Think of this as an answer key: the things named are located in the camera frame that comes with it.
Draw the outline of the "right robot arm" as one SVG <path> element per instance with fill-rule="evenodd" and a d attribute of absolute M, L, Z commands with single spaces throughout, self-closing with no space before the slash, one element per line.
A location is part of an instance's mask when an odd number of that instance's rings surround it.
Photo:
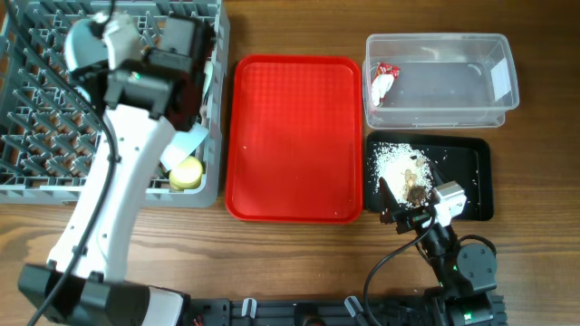
<path fill-rule="evenodd" d="M 432 189 L 423 206 L 393 210 L 394 200 L 388 182 L 379 178 L 381 196 L 380 220 L 395 224 L 396 231 L 410 231 L 416 237 L 383 257 L 369 272 L 363 286 L 363 305 L 369 322 L 380 322 L 372 313 L 369 289 L 373 276 L 404 251 L 414 246 L 432 268 L 439 286 L 424 293 L 425 322 L 431 325 L 505 325 L 505 304 L 496 296 L 498 269 L 497 248 L 480 235 L 462 237 L 452 229 L 451 221 L 461 215 L 468 202 L 465 190 L 457 182 L 443 183 Z"/>

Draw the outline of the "large light blue plate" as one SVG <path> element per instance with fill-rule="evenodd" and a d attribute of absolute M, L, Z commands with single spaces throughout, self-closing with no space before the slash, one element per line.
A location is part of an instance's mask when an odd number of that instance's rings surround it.
<path fill-rule="evenodd" d="M 106 91 L 107 76 L 127 60 L 139 60 L 140 35 L 129 14 L 100 12 L 75 23 L 65 38 L 64 57 L 71 84 L 96 104 Z"/>

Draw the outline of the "red snack wrapper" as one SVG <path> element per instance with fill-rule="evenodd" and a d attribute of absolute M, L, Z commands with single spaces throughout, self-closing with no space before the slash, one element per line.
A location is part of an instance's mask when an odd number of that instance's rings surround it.
<path fill-rule="evenodd" d="M 371 84 L 372 104 L 379 107 L 385 100 L 394 82 L 398 79 L 401 69 L 386 62 L 377 64 Z"/>

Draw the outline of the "small light blue saucer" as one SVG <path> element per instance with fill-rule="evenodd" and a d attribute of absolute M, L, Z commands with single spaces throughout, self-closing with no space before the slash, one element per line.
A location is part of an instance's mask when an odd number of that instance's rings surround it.
<path fill-rule="evenodd" d="M 189 157 L 208 136 L 208 128 L 195 123 L 189 131 L 177 131 L 164 149 L 160 163 L 167 170 L 172 170 Z"/>

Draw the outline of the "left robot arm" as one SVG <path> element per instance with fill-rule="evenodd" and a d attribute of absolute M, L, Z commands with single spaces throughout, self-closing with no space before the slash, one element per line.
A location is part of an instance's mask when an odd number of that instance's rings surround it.
<path fill-rule="evenodd" d="M 163 152 L 193 128 L 203 102 L 212 26 L 173 14 L 159 46 L 142 52 L 132 19 L 95 22 L 104 63 L 77 72 L 99 108 L 101 141 L 72 217 L 45 265 L 26 265 L 19 289 L 35 317 L 68 325 L 180 325 L 183 292 L 125 279 L 131 234 Z"/>

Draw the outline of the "white plastic spoon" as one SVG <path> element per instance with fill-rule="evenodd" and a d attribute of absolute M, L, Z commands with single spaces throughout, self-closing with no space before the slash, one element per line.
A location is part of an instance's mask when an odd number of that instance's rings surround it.
<path fill-rule="evenodd" d="M 199 111 L 201 119 L 205 119 L 207 117 L 208 94 L 209 94 L 209 89 L 210 89 L 213 75 L 214 75 L 214 65 L 212 64 L 211 61 L 206 61 L 205 67 L 204 67 L 204 73 L 205 73 L 205 80 L 204 80 L 204 85 L 203 85 L 203 100 L 202 100 L 202 105 L 201 105 L 200 111 Z"/>

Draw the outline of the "rice and food leftovers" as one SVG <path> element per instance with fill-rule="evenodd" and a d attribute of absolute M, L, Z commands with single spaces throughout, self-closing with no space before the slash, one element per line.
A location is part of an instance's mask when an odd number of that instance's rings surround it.
<path fill-rule="evenodd" d="M 404 208 L 414 208 L 432 198 L 435 188 L 430 160 L 408 144 L 380 150 L 376 175 L 384 177 L 395 199 Z"/>

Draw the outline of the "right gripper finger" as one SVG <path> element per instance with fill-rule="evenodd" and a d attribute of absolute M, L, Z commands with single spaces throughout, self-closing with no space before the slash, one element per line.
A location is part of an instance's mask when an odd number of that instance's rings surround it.
<path fill-rule="evenodd" d="M 384 177 L 379 178 L 380 221 L 383 224 L 398 224 L 404 207 L 395 199 Z"/>
<path fill-rule="evenodd" d="M 428 163 L 428 165 L 430 167 L 430 172 L 431 172 L 435 187 L 447 184 L 449 182 L 448 179 L 441 173 L 441 171 L 439 170 L 439 168 L 437 167 L 437 165 L 433 161 L 430 161 Z"/>

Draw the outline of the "yellow cup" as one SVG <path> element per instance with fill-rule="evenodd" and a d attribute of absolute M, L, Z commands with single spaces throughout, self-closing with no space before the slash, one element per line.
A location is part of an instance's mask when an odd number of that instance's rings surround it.
<path fill-rule="evenodd" d="M 203 172 L 201 162 L 189 156 L 169 172 L 169 184 L 175 190 L 198 188 Z"/>

